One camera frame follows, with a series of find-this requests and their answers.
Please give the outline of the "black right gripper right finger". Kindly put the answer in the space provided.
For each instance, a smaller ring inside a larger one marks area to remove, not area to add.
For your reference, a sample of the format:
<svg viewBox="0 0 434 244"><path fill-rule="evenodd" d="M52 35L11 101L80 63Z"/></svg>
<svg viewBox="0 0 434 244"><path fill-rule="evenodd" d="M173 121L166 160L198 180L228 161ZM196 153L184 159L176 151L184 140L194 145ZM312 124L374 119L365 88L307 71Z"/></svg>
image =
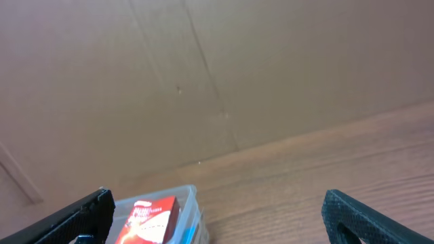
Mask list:
<svg viewBox="0 0 434 244"><path fill-rule="evenodd" d="M326 192L321 215L331 244L433 244L432 239L336 189Z"/></svg>

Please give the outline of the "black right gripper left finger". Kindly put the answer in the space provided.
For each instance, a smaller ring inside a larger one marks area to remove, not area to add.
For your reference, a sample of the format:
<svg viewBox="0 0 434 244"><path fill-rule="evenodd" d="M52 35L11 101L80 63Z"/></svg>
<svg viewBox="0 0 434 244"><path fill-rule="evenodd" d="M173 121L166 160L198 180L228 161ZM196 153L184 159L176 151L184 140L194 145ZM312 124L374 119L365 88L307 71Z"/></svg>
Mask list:
<svg viewBox="0 0 434 244"><path fill-rule="evenodd" d="M113 223L112 192L100 188L52 215L1 239L1 244L105 244Z"/></svg>

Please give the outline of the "red medicine box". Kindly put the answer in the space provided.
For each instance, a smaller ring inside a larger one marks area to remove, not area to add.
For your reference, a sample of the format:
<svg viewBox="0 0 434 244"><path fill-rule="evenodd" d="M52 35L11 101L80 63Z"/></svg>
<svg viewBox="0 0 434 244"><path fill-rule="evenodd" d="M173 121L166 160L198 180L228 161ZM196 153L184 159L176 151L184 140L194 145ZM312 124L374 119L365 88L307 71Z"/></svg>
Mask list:
<svg viewBox="0 0 434 244"><path fill-rule="evenodd" d="M167 243L174 235L179 213L174 195L136 201L115 244Z"/></svg>

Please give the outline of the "clear plastic container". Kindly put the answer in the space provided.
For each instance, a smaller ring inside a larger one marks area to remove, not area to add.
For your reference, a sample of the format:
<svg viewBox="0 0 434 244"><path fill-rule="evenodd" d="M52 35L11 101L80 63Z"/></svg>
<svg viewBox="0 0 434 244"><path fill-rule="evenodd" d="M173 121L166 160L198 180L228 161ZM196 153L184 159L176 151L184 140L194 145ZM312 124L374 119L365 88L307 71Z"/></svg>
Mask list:
<svg viewBox="0 0 434 244"><path fill-rule="evenodd" d="M174 195L180 205L180 213L174 235L167 243L180 244L185 229L198 224L197 233L192 244L209 244L210 235L205 226L203 212L196 200L196 194L197 189L195 186L184 185L116 201L113 223L106 242L115 243L136 201L141 199L157 200Z"/></svg>

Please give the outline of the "blue VapoDrops box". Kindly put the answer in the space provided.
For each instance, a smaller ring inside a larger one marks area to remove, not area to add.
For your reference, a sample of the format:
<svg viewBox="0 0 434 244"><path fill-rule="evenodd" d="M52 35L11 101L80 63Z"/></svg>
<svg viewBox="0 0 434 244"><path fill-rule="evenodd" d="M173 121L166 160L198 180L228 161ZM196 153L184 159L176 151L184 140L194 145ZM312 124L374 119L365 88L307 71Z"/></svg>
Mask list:
<svg viewBox="0 0 434 244"><path fill-rule="evenodd" d="M180 241L180 244L192 244L193 239L196 236L197 233L198 224L195 226L191 226L189 228L186 228L184 231L184 234L182 236L182 240Z"/></svg>

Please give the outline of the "brown cardboard back wall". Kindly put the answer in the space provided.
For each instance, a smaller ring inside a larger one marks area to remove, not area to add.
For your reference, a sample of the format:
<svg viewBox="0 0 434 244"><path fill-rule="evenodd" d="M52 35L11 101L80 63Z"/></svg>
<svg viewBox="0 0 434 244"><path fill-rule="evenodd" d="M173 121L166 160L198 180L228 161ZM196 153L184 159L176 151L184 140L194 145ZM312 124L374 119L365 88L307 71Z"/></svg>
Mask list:
<svg viewBox="0 0 434 244"><path fill-rule="evenodd" d="M36 203L432 98L432 1L1 2Z"/></svg>

